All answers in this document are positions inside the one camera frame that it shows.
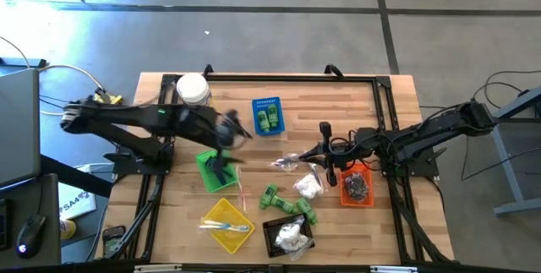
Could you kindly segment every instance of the green basket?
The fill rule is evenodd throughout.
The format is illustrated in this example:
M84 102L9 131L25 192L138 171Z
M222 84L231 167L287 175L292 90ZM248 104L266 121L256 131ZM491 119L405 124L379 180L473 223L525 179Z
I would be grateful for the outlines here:
M229 156L229 154L227 152L224 152L224 156ZM216 158L215 150L204 151L195 157L195 162L197 163L199 172L201 172L201 177L203 178L203 183L205 183L205 188L207 192L215 193L219 191L220 189L228 187L231 184L234 184L237 182L237 173L235 172L235 168L233 167L233 165L227 164L225 169L226 171L232 174L232 177L229 177L227 174L224 174L224 177L226 179L226 184L221 185L220 180L218 180L218 177L216 176L216 174L212 172L211 170L208 170L205 166L205 163L210 158Z

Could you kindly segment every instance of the wooden table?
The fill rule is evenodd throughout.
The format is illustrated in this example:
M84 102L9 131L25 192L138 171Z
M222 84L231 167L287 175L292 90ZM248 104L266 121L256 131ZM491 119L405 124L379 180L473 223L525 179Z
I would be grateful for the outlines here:
M134 102L141 103L156 96L162 75L142 73ZM400 128L420 122L421 114L412 76L393 75L391 83ZM298 192L292 186L307 169L299 168L295 172L285 173L268 165L287 153L301 153L321 141L320 121L331 123L333 137L347 137L350 129L377 127L372 89L365 83L304 82L210 82L210 88L213 107L218 112L238 109L242 125L254 136L241 150L234 151L233 155L246 161L242 165L243 188L248 206L246 216L254 223L255 232L235 254L229 254L210 235L196 232L199 219L220 198L225 197L238 206L238 189L231 186L217 194L207 193L194 157L208 149L185 139L177 139L172 173L166 178L161 197L152 262L291 263L287 256L268 258L261 224L285 214L274 208L260 210L259 199L265 186L275 183L281 197L297 200ZM277 136L260 137L254 134L251 101L270 96L281 97L286 131ZM131 128L130 131L142 136L148 135L141 128ZM323 197L311 202L319 221L312 226L316 246L296 264L399 264L387 183L379 172L373 172L372 178L374 207L343 207L338 187L329 188ZM129 227L132 224L140 182L141 176L128 176L115 185L104 229L118 225ZM412 191L420 225L441 252L452 259L451 243L438 192L424 178L412 178ZM144 246L147 222L141 229L138 253ZM407 223L404 229L408 251L413 255L411 232ZM98 245L98 256L101 256L101 245Z

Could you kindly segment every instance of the paper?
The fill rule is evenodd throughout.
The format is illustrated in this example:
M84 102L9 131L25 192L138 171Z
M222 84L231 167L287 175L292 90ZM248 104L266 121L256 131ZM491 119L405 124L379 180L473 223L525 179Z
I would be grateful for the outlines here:
M82 172L90 172L90 166L79 168ZM60 219L71 219L96 210L96 197L80 188L64 183L58 184L58 208Z

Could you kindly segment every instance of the green object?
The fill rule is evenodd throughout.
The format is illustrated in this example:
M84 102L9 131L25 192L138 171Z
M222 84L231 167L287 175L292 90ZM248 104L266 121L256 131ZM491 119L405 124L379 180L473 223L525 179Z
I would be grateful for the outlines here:
M269 124L269 119L267 118L267 113L265 111L258 111L257 119L260 121L261 130L264 132L270 131L271 125Z
M316 218L312 207L305 198L297 200L297 206L301 210L301 212L306 214L306 216L308 217L308 221L310 221L311 225L318 223L318 219Z
M278 108L276 104L270 104L267 107L267 112L269 113L269 123L272 128L278 126Z
M275 184L267 185L265 192L260 198L260 209L264 210L271 205L272 197L278 192L278 187Z
M225 157L229 156L229 154L225 151L223 155ZM227 164L224 168L232 175L232 177L224 175L226 178L226 184L222 185L216 174L212 170L206 168L206 162L210 158L216 158L215 150L204 151L195 157L195 162L197 163L197 167L199 168L199 172L201 173L201 177L203 178L203 183L205 183L207 192L215 193L220 189L228 187L237 182L237 173L235 172L235 168L233 165Z
M276 207L277 209L280 209L281 211L289 215L298 214L298 209L295 207L293 203L287 200L284 200L276 195L272 197L272 200L270 201L270 205Z

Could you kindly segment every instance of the green toy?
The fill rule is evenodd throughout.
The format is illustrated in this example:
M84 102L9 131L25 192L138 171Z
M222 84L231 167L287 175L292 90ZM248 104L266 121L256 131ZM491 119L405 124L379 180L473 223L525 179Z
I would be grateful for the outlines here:
M277 209L280 209L281 211L289 215L298 214L298 209L295 207L293 203L287 200L284 200L276 195L272 197L272 200L270 201L270 205L273 205Z
M306 214L311 225L318 223L318 220L315 216L314 211L312 210L312 207L310 206L310 204L305 198L301 198L297 200L297 206L301 210L301 212Z
M271 125L269 124L269 119L267 118L267 113L265 111L258 111L257 118L260 121L260 128L264 132L270 131Z
M267 107L267 112L269 113L269 123L272 128L278 126L278 108L276 104L270 104Z
M278 187L275 184L268 185L260 198L260 209L264 210L271 205L272 197L278 192Z

